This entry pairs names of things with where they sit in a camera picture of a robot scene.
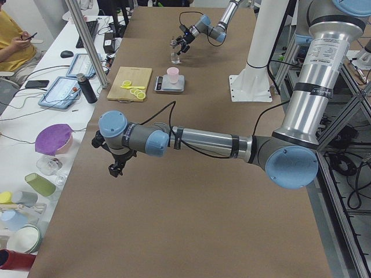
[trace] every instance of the yellow shirt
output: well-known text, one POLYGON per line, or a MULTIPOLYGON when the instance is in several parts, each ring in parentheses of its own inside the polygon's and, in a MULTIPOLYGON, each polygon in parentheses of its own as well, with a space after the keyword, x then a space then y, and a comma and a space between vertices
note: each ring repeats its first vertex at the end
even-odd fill
MULTIPOLYGON (((3 10, 0 11, 0 49, 10 45, 13 38, 22 34, 22 29, 3 10)), ((36 54, 33 45, 13 53, 8 59, 0 62, 0 71, 15 71, 36 54)))

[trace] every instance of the cutting board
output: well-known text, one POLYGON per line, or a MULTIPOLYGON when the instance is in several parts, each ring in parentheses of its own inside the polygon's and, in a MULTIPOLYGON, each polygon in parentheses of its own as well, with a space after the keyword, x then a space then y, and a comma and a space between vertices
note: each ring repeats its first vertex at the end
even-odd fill
POLYGON ((111 90, 107 95, 108 100, 125 100, 125 101, 138 101, 142 102, 130 93, 129 89, 121 88, 122 82, 129 80, 132 86, 146 87, 143 92, 147 95, 148 84, 151 79, 151 68, 136 68, 136 67, 120 67, 112 84, 111 90))

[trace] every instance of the brown tabletop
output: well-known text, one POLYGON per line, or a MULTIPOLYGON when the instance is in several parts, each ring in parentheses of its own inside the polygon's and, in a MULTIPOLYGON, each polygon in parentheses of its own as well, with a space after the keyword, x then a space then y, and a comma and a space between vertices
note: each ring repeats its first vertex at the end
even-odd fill
MULTIPOLYGON (((124 104, 101 93, 88 130, 29 278, 330 277, 306 189, 273 184, 262 169, 240 159, 208 158, 184 148, 163 158, 138 157, 124 175, 108 173, 112 156, 90 141, 99 116, 120 110, 142 122, 176 100, 172 124, 248 136, 261 111, 280 102, 232 103, 228 76, 245 67, 255 17, 237 11, 220 47, 200 35, 181 56, 185 91, 152 87, 170 63, 169 42, 181 34, 179 13, 197 10, 217 24, 224 9, 139 7, 108 76, 120 66, 150 67, 147 99, 124 104)), ((194 24, 200 14, 185 13, 194 24)), ((169 110, 152 122, 167 122, 169 110)), ((282 108, 266 113, 257 135, 281 125, 282 108)))

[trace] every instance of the black thermos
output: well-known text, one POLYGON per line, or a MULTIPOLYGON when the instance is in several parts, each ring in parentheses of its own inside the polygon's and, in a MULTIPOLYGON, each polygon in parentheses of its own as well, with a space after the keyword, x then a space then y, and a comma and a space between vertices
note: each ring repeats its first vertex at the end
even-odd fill
POLYGON ((77 83, 80 85, 83 95, 85 96, 88 103, 95 103, 98 99, 95 96, 94 90, 88 78, 84 74, 76 74, 77 83))

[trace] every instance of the red cylinder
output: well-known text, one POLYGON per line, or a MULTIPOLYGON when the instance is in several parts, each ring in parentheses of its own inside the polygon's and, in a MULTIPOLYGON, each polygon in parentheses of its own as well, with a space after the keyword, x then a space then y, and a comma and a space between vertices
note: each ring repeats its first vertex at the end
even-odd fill
POLYGON ((15 252, 13 250, 0 250, 0 269, 29 271, 35 261, 36 255, 15 252))

